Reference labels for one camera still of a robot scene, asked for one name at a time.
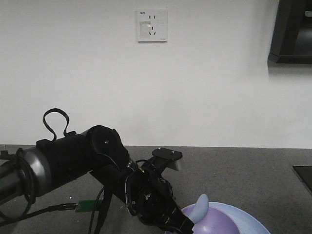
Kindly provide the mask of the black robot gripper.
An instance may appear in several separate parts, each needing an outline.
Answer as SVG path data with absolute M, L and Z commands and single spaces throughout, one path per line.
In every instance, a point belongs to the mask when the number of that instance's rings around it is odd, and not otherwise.
M 125 180 L 128 212 L 147 226 L 172 233 L 193 233 L 195 224 L 176 203 L 172 186 L 153 164 L 136 166 Z

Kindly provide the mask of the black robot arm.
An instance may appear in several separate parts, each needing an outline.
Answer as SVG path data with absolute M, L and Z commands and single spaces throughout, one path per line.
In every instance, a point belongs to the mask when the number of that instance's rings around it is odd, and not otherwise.
M 97 125 L 81 134 L 65 132 L 60 139 L 42 139 L 13 155 L 2 151 L 0 157 L 1 203 L 24 195 L 32 205 L 37 197 L 90 173 L 103 185 L 103 199 L 91 207 L 99 214 L 90 232 L 100 232 L 113 196 L 145 225 L 178 234 L 193 231 L 194 223 L 178 207 L 171 184 L 162 177 L 182 158 L 179 151 L 157 148 L 150 159 L 134 161 L 116 130 Z

